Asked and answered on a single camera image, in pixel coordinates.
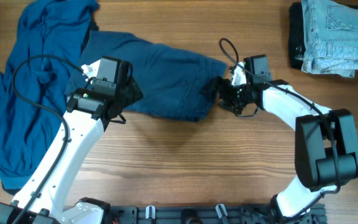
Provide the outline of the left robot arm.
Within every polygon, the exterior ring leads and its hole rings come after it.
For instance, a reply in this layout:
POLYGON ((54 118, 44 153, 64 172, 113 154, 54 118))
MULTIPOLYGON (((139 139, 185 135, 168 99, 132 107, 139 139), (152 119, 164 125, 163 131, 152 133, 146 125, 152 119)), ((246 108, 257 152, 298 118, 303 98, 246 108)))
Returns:
POLYGON ((11 203, 0 202, 0 223, 111 223, 109 203, 82 198, 65 202, 90 149, 110 123, 125 124, 122 111, 143 95, 130 62, 103 56, 82 71, 86 86, 70 94, 62 124, 44 158, 11 203))

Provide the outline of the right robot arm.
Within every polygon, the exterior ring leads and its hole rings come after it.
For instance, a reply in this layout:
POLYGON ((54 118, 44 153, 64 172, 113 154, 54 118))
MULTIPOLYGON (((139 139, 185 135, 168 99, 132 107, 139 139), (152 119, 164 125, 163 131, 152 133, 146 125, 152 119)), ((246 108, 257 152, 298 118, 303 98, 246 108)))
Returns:
POLYGON ((241 208, 246 223, 318 223, 318 202, 358 178, 358 138, 349 110, 332 110, 306 99, 284 80, 268 80, 264 55, 230 68, 230 79, 217 77, 208 88, 237 117, 249 104, 274 114, 295 132, 296 176, 270 203, 241 208))

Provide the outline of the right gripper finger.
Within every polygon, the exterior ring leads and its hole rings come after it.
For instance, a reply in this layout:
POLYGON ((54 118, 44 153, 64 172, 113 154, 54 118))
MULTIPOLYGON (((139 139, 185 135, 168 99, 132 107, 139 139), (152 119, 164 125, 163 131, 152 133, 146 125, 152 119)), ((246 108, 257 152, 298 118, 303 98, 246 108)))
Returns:
POLYGON ((209 81, 209 89, 219 90, 220 84, 221 84, 221 77, 214 77, 209 81))
POLYGON ((219 95, 219 88, 212 85, 205 85, 201 94, 210 102, 214 103, 219 95))

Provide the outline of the dark blue shorts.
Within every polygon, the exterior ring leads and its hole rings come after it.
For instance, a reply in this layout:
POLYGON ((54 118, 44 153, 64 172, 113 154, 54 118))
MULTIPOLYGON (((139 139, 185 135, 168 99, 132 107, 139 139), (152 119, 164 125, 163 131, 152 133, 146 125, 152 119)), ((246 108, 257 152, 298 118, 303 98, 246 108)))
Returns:
POLYGON ((144 97, 128 106, 128 111, 182 121, 207 116, 214 103, 201 91, 210 79, 222 78, 227 69, 219 60, 155 44, 131 33, 91 31, 78 65, 89 65, 103 56, 133 64, 133 76, 144 97))

